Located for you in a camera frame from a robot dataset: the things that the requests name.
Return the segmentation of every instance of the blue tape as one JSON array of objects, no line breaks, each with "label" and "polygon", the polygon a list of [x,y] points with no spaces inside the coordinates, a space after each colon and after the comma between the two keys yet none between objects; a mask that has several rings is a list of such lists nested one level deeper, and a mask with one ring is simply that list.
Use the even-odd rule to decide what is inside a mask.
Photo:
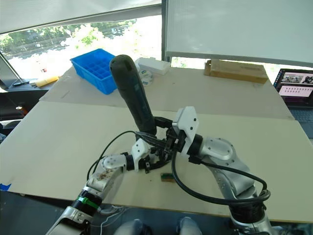
[{"label": "blue tape", "polygon": [[0,190],[2,191],[8,191],[9,188],[10,188],[11,184],[9,185],[3,185],[3,184],[0,184]]}]

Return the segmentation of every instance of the laptop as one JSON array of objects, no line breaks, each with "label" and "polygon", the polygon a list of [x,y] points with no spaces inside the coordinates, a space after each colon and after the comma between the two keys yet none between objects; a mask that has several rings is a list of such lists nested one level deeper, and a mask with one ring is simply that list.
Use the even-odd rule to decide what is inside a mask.
[{"label": "laptop", "polygon": [[304,132],[313,139],[313,70],[280,69],[274,87]]}]

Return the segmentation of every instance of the blue plastic bin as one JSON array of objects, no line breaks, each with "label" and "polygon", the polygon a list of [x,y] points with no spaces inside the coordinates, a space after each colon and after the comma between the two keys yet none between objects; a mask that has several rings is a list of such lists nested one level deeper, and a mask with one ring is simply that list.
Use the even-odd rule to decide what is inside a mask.
[{"label": "blue plastic bin", "polygon": [[93,50],[71,59],[76,73],[93,84],[104,94],[110,94],[116,89],[109,69],[109,63],[114,55],[103,49]]}]

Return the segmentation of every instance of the window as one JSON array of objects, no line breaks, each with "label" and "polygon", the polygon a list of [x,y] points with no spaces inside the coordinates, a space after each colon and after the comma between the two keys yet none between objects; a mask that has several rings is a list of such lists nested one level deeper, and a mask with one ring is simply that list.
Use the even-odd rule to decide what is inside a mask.
[{"label": "window", "polygon": [[70,59],[102,48],[161,59],[161,16],[36,28],[0,35],[0,51],[23,79],[61,76]]},{"label": "window", "polygon": [[[208,59],[172,57],[172,67],[203,70],[204,64],[207,60]],[[236,62],[263,65],[268,75],[268,78],[272,84],[275,82],[275,79],[280,69],[313,70],[313,68],[309,68],[309,67],[292,66],[292,65],[278,65],[278,64],[247,62],[247,61],[236,61]]]}]

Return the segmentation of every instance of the floor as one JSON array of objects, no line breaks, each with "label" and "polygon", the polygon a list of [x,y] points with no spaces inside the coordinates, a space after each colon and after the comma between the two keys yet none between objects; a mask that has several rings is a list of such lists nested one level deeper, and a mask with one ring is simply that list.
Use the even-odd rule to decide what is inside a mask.
[{"label": "floor", "polygon": [[[62,214],[63,208],[52,206],[19,194],[0,191],[0,231],[5,235],[42,235]],[[180,218],[194,219],[204,235],[230,235],[229,218],[190,214],[173,211],[159,211],[130,208],[112,225],[106,227],[103,235],[112,235],[124,222],[139,218],[150,226],[154,235],[174,235]],[[100,234],[102,221],[107,217],[97,214],[91,227],[92,235]]]}]

